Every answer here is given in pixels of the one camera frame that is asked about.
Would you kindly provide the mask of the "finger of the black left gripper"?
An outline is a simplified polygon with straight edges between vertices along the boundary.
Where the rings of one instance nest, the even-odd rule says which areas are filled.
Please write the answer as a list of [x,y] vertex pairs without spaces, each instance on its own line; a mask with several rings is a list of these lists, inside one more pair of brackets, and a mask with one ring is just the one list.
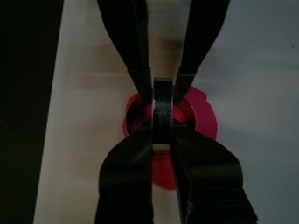
[[98,0],[98,7],[117,51],[146,103],[153,101],[146,0]]
[[191,0],[182,63],[175,81],[174,101],[186,96],[199,67],[219,36],[230,0]]

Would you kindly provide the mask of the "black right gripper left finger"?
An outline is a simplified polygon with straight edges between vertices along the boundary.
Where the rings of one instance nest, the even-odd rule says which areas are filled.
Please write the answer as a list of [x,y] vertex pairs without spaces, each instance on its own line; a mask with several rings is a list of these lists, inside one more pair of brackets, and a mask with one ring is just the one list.
[[153,153],[151,130],[141,128],[107,154],[94,224],[154,224]]

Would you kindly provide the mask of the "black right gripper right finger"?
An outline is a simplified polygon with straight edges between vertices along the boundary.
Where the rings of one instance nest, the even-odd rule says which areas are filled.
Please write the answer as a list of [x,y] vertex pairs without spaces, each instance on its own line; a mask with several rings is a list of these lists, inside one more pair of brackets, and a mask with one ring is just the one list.
[[173,164],[182,224],[258,224],[239,160],[221,143],[174,127]]

